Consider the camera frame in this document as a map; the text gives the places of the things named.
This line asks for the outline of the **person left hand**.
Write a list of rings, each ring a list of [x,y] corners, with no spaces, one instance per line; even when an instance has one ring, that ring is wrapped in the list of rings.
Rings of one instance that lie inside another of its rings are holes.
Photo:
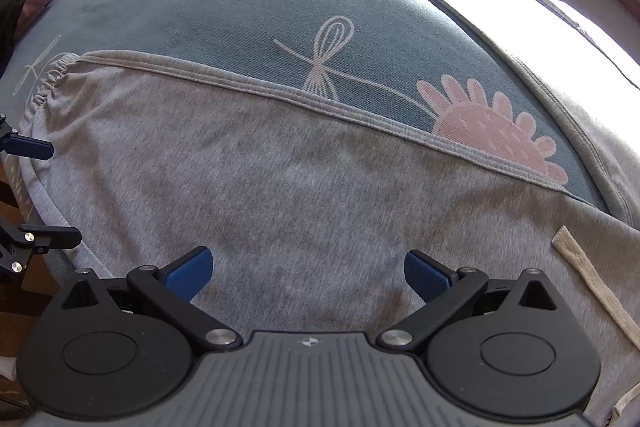
[[[1,74],[16,43],[28,26],[53,0],[1,0]]]

